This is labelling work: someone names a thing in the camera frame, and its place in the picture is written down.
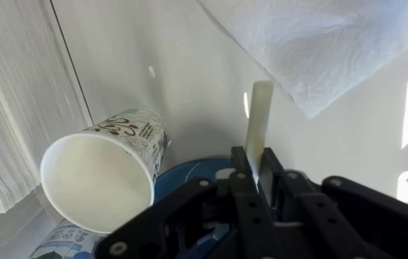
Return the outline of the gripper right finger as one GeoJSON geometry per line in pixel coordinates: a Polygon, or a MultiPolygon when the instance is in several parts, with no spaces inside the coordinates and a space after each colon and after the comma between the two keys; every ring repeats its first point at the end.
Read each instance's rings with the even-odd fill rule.
{"type": "Polygon", "coordinates": [[[284,169],[270,148],[270,204],[281,224],[305,231],[322,259],[408,259],[408,204],[341,176],[321,184],[284,169]]]}

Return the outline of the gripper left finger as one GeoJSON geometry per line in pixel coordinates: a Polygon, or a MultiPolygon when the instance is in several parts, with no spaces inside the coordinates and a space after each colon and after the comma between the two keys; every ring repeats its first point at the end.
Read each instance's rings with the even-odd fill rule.
{"type": "Polygon", "coordinates": [[[217,224],[229,233],[204,259],[286,259],[271,213],[241,146],[231,149],[227,179],[195,178],[108,235],[96,259],[177,259],[217,224]]]}

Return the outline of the white spoon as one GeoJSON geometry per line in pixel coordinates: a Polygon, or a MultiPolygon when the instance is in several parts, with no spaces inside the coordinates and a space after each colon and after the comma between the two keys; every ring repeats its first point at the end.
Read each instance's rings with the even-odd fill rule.
{"type": "Polygon", "coordinates": [[[248,99],[247,93],[244,93],[243,97],[244,109],[248,118],[244,150],[257,192],[259,192],[257,185],[268,130],[273,89],[272,81],[256,81],[252,87],[251,100],[248,99]]]}

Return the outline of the printed white paper cup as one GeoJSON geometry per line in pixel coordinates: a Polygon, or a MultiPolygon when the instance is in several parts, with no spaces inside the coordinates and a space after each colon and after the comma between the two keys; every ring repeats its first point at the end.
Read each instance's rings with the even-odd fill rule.
{"type": "Polygon", "coordinates": [[[41,186],[65,219],[110,234],[153,204],[167,144],[159,113],[128,109],[52,143],[41,186]]]}

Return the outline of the printed blue white packet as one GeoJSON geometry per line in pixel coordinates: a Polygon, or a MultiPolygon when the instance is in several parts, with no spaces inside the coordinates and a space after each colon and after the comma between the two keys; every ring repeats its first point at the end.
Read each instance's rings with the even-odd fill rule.
{"type": "Polygon", "coordinates": [[[62,220],[28,259],[95,259],[95,250],[106,236],[62,220]]]}

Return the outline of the white paper towel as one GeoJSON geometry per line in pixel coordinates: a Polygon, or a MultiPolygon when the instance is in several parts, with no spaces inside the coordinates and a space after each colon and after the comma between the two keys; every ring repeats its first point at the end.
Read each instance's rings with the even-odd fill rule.
{"type": "Polygon", "coordinates": [[[408,0],[199,0],[309,119],[408,49],[408,0]]]}

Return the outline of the white curtain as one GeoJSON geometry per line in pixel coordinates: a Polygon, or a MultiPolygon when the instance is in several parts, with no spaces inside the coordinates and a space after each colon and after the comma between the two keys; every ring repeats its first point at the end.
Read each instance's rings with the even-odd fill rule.
{"type": "Polygon", "coordinates": [[[55,140],[93,124],[52,0],[0,0],[0,214],[55,140]]]}

